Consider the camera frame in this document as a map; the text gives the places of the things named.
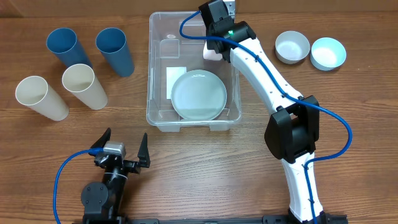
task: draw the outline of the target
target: wooden table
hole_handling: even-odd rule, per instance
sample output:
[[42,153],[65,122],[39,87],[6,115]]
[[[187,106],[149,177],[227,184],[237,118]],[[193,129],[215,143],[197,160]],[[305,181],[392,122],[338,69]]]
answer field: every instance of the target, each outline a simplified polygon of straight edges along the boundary
[[[239,14],[257,32],[281,74],[305,96],[315,95],[351,125],[354,141],[339,159],[315,166],[318,194],[328,213],[347,214],[350,223],[398,223],[398,14],[396,12]],[[60,164],[87,149],[105,131],[127,146],[133,159],[142,135],[149,135],[150,169],[131,175],[123,211],[131,218],[230,218],[286,214],[289,191],[280,161],[264,142],[268,114],[241,76],[243,121],[226,132],[184,128],[162,133],[146,121],[149,18],[43,18],[0,20],[0,223],[54,223],[53,181]],[[105,27],[127,35],[136,64],[118,77],[95,47]],[[87,108],[61,84],[64,65],[45,40],[58,27],[78,35],[109,96],[106,108]],[[275,38],[297,30],[310,42],[334,37],[347,49],[338,72],[316,70],[306,58],[284,65],[274,55]],[[70,106],[69,116],[51,121],[21,106],[17,84],[40,75]],[[317,156],[339,151],[346,131],[322,114]],[[64,169],[58,188],[62,223],[81,219],[82,188],[101,180],[93,158],[80,156]]]

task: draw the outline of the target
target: light blue cup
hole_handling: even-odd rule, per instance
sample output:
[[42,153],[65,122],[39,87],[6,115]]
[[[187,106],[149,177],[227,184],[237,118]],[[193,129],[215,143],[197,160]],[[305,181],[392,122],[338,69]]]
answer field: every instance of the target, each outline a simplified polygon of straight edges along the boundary
[[126,35],[118,28],[110,27],[102,30],[95,40],[98,50],[121,77],[128,77],[134,72]]
[[69,28],[58,28],[47,37],[47,48],[67,67],[83,63],[93,67],[75,32]]
[[315,68],[330,71],[341,66],[347,53],[343,44],[330,37],[315,41],[311,48],[311,62]]

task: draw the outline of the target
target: white sticky note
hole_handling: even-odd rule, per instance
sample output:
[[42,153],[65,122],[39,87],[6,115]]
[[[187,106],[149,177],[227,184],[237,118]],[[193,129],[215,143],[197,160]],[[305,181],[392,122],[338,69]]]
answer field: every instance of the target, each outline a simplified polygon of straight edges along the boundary
[[180,76],[182,76],[186,72],[187,72],[186,67],[167,67],[166,68],[167,99],[172,98],[172,89],[173,89],[175,81],[177,81],[177,79],[180,78]]

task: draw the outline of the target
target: plastic bin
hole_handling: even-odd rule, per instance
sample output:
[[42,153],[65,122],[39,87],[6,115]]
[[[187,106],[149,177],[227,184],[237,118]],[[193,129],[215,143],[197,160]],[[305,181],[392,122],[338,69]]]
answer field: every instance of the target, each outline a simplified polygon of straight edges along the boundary
[[[226,131],[242,117],[239,72],[224,60],[203,59],[204,40],[185,39],[179,34],[184,19],[194,12],[155,12],[149,18],[149,64],[147,121],[163,132],[178,132],[181,127],[208,126],[210,131]],[[206,35],[200,15],[184,26],[187,35]],[[222,113],[213,120],[187,121],[174,110],[168,97],[172,74],[168,71],[203,69],[216,74],[227,90],[227,103]]]

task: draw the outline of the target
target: blue cup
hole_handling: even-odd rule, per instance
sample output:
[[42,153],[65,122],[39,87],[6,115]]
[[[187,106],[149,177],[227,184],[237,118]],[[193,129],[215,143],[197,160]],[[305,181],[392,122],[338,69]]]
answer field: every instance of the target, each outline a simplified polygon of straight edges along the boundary
[[47,48],[67,67],[84,63],[93,67],[75,32],[69,28],[58,28],[47,37]]
[[106,28],[97,35],[95,44],[118,75],[128,77],[134,72],[134,64],[123,31],[113,27]]

